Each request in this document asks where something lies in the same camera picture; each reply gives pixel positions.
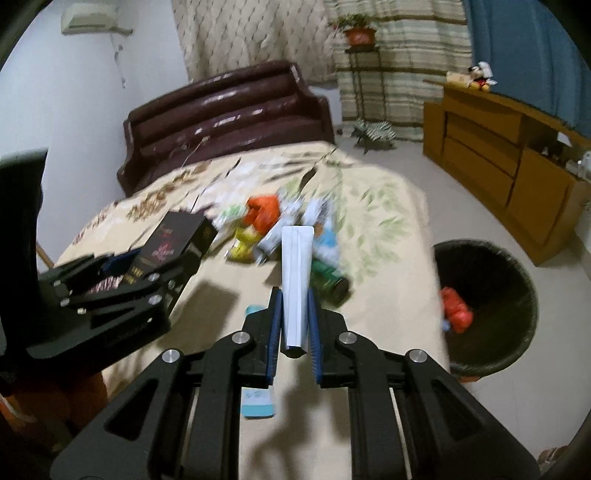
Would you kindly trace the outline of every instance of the tiled floor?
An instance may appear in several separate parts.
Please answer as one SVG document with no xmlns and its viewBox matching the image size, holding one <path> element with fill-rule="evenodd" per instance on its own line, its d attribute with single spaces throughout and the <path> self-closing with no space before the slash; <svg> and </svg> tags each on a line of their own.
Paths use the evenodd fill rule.
<svg viewBox="0 0 591 480">
<path fill-rule="evenodd" d="M 467 190 L 423 157 L 422 144 L 399 142 L 387 152 L 340 146 L 357 158 L 405 175 L 427 194 L 435 243 L 486 239 L 506 248 L 529 272 L 540 318 L 530 348 L 500 373 L 468 386 L 530 452 L 572 440 L 591 406 L 591 281 L 570 251 L 535 267 L 525 252 Z"/>
</svg>

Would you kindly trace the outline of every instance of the yellow package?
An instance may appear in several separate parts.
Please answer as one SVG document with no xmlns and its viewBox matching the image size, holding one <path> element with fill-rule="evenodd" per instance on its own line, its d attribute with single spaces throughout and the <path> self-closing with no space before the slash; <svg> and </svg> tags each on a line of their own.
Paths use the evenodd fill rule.
<svg viewBox="0 0 591 480">
<path fill-rule="evenodd" d="M 264 255 L 256 246 L 236 239 L 226 252 L 225 259 L 230 262 L 259 264 L 264 260 Z"/>
<path fill-rule="evenodd" d="M 261 241 L 262 235 L 251 225 L 246 228 L 238 227 L 234 232 L 234 238 L 245 244 L 254 245 Z"/>
</svg>

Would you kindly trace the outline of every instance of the air conditioner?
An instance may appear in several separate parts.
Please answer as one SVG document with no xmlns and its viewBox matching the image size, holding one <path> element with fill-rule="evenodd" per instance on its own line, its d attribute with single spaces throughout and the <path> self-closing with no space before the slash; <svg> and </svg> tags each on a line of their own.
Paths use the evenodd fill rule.
<svg viewBox="0 0 591 480">
<path fill-rule="evenodd" d="M 130 35 L 133 30 L 117 25 L 117 9 L 114 5 L 79 3 L 70 5 L 61 16 L 61 32 L 64 35 L 98 32 Z"/>
</svg>

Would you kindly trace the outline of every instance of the potted plant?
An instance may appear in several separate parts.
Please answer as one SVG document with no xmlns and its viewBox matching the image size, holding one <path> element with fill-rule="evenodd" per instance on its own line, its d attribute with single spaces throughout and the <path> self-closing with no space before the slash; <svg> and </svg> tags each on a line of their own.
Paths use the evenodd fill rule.
<svg viewBox="0 0 591 480">
<path fill-rule="evenodd" d="M 375 29 L 370 26 L 369 17 L 362 14 L 349 14 L 339 17 L 333 25 L 337 32 L 347 35 L 351 47 L 355 45 L 374 45 Z"/>
</svg>

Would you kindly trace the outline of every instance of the red plastic bag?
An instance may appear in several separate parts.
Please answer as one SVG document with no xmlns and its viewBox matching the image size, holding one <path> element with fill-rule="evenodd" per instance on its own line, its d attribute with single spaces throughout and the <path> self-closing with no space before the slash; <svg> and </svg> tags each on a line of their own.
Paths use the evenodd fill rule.
<svg viewBox="0 0 591 480">
<path fill-rule="evenodd" d="M 470 311 L 466 302 L 451 287 L 441 289 L 441 299 L 443 301 L 443 311 L 453 331 L 464 333 L 474 320 L 474 314 Z"/>
</svg>

